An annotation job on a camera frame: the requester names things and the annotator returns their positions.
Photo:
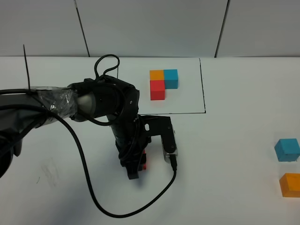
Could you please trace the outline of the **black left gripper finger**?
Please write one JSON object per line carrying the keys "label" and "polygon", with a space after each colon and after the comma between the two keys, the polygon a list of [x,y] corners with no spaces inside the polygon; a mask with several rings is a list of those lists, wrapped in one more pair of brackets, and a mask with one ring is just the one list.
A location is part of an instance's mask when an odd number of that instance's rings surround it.
{"label": "black left gripper finger", "polygon": [[138,164],[128,164],[126,165],[127,176],[130,180],[139,178],[139,165]]}

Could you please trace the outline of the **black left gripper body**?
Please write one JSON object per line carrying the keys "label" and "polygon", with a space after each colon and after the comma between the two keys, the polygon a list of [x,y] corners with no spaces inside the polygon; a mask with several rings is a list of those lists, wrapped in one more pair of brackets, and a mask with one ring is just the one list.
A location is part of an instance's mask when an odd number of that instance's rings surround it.
{"label": "black left gripper body", "polygon": [[132,120],[123,120],[111,125],[115,145],[119,152],[118,158],[125,169],[128,164],[138,164],[139,171],[143,170],[142,155],[150,140],[141,136],[142,126],[139,114]]}

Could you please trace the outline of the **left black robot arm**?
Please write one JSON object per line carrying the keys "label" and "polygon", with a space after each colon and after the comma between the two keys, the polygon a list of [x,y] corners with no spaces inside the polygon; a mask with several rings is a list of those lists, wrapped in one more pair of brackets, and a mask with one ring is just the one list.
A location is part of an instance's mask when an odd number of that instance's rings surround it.
{"label": "left black robot arm", "polygon": [[22,150],[23,138],[34,128],[70,118],[109,126],[120,164],[137,179],[146,163],[144,122],[138,114],[139,91],[112,76],[85,79],[64,88],[37,87],[0,92],[0,173]]}

